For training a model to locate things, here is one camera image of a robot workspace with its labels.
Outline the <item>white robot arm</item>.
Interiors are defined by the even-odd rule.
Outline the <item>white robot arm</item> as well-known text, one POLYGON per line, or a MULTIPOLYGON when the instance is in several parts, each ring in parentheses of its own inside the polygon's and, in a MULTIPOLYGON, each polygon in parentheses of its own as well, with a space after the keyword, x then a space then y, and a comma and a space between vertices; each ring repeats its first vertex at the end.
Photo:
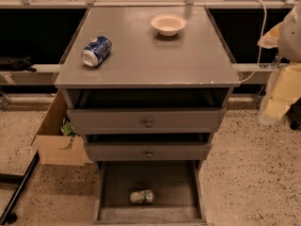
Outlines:
POLYGON ((262 48, 277 48, 278 55, 290 61, 280 70, 272 83, 271 93, 265 96, 260 122, 280 121, 290 107, 301 98, 301 2, 298 2, 284 20, 272 27, 258 41, 262 48))

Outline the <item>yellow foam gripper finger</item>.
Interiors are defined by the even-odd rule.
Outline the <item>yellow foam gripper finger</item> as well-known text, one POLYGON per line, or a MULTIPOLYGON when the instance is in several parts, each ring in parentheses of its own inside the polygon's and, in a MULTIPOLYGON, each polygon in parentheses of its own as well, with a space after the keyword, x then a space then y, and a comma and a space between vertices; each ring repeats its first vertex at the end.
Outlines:
POLYGON ((290 62, 272 72, 263 96, 259 121, 271 125, 280 121, 291 105, 301 98, 301 64, 290 62))

